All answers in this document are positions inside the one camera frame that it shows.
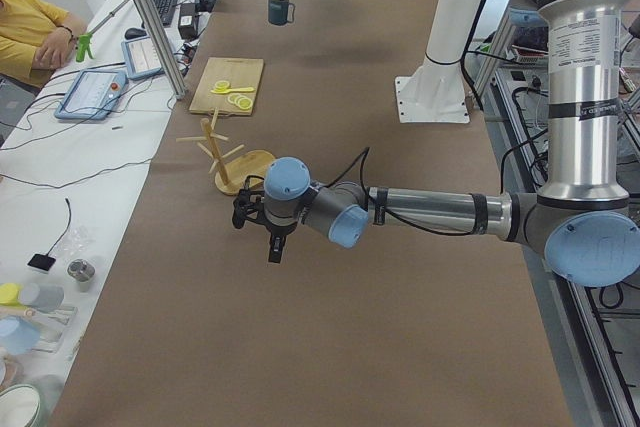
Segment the blue mug with green inside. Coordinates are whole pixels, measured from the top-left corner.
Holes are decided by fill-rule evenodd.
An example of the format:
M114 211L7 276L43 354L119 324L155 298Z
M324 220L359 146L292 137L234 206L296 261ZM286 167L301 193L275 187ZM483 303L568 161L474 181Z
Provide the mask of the blue mug with green inside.
M268 22L285 26L295 21L296 5L290 0L268 0Z

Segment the wooden cup storage rack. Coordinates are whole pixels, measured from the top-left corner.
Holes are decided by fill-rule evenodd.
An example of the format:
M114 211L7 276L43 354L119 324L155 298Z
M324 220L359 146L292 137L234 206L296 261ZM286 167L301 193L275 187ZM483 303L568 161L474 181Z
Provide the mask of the wooden cup storage rack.
M228 141L229 138L215 133L218 116L219 109L216 108L211 118L200 121L202 135L180 137L176 141L195 142L212 160L209 173L213 175L216 188L225 195L234 196L244 187L245 181L249 187L259 186L275 156L266 150L251 150L238 155L244 149L243 144L223 153L218 141Z

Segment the grey cup lying down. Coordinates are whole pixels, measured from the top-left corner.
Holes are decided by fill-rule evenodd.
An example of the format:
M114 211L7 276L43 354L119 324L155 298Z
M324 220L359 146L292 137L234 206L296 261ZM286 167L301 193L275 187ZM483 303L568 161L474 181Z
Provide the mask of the grey cup lying down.
M64 300L64 289L58 285L25 284L18 294L20 304L48 313L57 310Z

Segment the yellow cup lying down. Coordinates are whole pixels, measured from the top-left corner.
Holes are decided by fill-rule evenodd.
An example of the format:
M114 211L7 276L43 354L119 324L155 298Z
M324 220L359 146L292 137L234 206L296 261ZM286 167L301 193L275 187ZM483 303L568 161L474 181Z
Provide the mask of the yellow cup lying down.
M22 286L16 283L3 283L0 285L0 305L17 306Z

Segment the light blue cup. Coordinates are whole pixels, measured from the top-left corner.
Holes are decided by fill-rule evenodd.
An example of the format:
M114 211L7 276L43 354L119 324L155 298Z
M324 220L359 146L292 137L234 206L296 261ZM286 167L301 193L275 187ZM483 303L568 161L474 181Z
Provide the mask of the light blue cup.
M1 319L1 345L11 355L20 355L36 346L39 330L21 317L7 316Z

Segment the wooden cutting board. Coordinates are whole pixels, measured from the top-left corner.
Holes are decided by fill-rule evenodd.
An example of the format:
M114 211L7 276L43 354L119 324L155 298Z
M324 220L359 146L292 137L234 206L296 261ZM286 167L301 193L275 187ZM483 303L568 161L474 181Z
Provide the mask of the wooden cutting board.
M249 116L264 68L263 59L210 57L189 106L193 114Z

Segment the black power adapter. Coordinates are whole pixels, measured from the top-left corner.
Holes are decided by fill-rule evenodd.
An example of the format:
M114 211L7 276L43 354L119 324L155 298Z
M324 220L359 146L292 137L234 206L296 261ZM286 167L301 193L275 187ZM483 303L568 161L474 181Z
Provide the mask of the black power adapter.
M182 3L179 9L178 32L183 40L198 36L199 14L195 3Z

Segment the yellow plastic knife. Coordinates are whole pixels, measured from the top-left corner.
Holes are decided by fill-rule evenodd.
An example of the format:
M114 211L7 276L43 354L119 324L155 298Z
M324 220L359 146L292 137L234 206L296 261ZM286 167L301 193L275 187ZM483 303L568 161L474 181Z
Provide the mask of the yellow plastic knife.
M237 88L224 88L224 89L212 89L210 93L226 95L231 93L252 93L255 92L254 87L237 87Z

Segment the lemon slice near knife tip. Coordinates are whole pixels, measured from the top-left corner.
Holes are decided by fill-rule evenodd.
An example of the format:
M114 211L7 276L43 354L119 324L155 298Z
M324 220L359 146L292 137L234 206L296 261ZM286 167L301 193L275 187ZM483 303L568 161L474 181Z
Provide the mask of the lemon slice near knife tip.
M231 84L230 84L229 81L227 81L227 80L219 80L219 81L215 82L214 88L212 89L212 91L214 93L223 93L223 92L228 91L230 89L230 86L231 86Z

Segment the middle lemon slice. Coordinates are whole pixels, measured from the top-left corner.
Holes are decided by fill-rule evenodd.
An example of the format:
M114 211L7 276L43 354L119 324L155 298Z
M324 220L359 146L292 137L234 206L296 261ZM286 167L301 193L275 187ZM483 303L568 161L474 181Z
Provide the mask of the middle lemon slice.
M236 106L239 106L239 107L241 107L241 108L247 108L247 107L251 104L251 99L250 99L250 98L248 98L248 97L246 97L246 96L242 96L242 95L239 95L239 96L229 96L229 97L228 97L228 100L229 100L232 104L234 104L234 105L236 105Z

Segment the blue teach pendant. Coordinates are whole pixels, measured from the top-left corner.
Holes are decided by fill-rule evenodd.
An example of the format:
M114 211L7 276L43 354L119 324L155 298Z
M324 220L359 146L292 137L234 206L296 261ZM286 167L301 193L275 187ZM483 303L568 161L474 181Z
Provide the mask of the blue teach pendant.
M102 121L117 108L127 83L124 70L84 69L75 78L54 117L60 121Z
M131 80L148 78L163 72L163 67L149 36L121 42L126 75Z

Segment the small metal cylinder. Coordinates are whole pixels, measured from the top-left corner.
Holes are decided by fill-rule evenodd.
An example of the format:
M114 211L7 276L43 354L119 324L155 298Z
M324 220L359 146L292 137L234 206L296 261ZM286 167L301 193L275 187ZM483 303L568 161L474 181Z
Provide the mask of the small metal cylinder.
M67 267L68 275L74 280L79 292L88 292L96 274L94 266L85 259L74 259Z

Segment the green plastic clamp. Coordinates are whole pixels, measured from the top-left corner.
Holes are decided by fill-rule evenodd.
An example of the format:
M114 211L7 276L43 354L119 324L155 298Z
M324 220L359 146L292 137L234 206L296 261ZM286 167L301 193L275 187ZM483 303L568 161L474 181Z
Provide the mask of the green plastic clamp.
M75 57L75 60L78 63L83 62L86 57L89 57L90 59L94 58L91 50L92 37L93 37L92 33L85 33L78 37L77 45L76 45L76 57Z

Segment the person in yellow shirt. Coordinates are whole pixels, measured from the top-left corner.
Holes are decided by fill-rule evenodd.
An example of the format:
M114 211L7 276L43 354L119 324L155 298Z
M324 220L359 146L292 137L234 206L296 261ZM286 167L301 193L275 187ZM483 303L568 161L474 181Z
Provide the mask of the person in yellow shirt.
M44 0L1 0L1 75L41 89L68 63L87 27Z

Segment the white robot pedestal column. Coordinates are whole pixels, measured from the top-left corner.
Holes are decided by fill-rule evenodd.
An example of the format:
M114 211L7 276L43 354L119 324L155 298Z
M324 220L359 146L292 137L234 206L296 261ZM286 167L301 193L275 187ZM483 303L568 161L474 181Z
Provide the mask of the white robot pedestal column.
M462 65L482 0L438 0L424 61L409 77L395 79L402 123L466 124Z

